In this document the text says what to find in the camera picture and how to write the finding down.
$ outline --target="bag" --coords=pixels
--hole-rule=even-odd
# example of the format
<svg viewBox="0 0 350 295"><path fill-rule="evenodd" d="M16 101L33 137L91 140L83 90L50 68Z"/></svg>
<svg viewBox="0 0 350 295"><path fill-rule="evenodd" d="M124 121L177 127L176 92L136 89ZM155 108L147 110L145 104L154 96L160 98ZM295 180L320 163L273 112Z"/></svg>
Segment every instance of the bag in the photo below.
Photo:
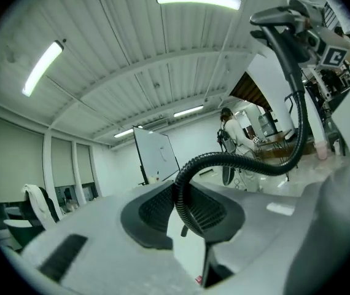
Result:
<svg viewBox="0 0 350 295"><path fill-rule="evenodd" d="M224 129L219 129L217 132L217 142L220 144L222 152L235 153L236 143Z"/></svg>

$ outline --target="white shirt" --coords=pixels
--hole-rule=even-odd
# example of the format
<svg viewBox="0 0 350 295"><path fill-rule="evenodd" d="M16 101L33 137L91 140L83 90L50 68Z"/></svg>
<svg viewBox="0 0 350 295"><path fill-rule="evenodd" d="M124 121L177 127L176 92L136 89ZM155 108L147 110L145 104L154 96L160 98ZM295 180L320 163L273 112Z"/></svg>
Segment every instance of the white shirt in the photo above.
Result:
<svg viewBox="0 0 350 295"><path fill-rule="evenodd" d="M249 152L250 150L254 151L254 142L246 137L238 121L236 121L235 119L230 119L225 123L224 130L238 145L238 147L236 148L236 153L243 155Z"/></svg>

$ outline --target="white ceiling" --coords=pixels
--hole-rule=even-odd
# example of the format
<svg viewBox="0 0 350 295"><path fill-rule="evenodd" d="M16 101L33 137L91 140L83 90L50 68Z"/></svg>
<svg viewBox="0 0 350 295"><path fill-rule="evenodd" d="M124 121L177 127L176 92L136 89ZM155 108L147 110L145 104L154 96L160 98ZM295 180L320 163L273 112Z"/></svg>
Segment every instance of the white ceiling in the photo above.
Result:
<svg viewBox="0 0 350 295"><path fill-rule="evenodd" d="M0 34L0 104L111 145L132 125L181 122L173 113L199 104L199 114L212 112L233 101L255 54L250 16L282 0L241 1L239 11L156 0L21 2ZM34 64L63 39L33 94L22 95Z"/></svg>

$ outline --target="pink trash bin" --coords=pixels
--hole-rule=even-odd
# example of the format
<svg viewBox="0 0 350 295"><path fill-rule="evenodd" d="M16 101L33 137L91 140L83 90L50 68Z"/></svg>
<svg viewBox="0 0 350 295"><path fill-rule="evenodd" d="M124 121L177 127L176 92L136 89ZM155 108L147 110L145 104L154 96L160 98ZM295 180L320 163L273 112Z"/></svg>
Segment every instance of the pink trash bin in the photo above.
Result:
<svg viewBox="0 0 350 295"><path fill-rule="evenodd" d="M326 160L328 157L328 142L321 141L314 144L314 147L316 148L318 158L321 160Z"/></svg>

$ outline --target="black cable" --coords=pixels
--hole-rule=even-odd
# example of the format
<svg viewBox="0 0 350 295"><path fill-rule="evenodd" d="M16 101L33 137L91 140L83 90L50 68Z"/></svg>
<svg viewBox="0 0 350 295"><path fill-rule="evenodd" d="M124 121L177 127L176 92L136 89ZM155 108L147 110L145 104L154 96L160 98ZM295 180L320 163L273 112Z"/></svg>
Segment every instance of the black cable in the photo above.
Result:
<svg viewBox="0 0 350 295"><path fill-rule="evenodd" d="M254 171L268 176L283 175L296 166L302 156L303 148L308 136L308 116L306 110L305 93L297 91L294 100L298 106L299 131L297 143L290 158L280 165L270 165L259 160L234 153L212 152L202 154L190 160L180 170L174 183L173 198L176 210L184 224L195 234L203 237L203 231L189 210L190 203L190 180L200 170L212 166L228 166Z"/></svg>

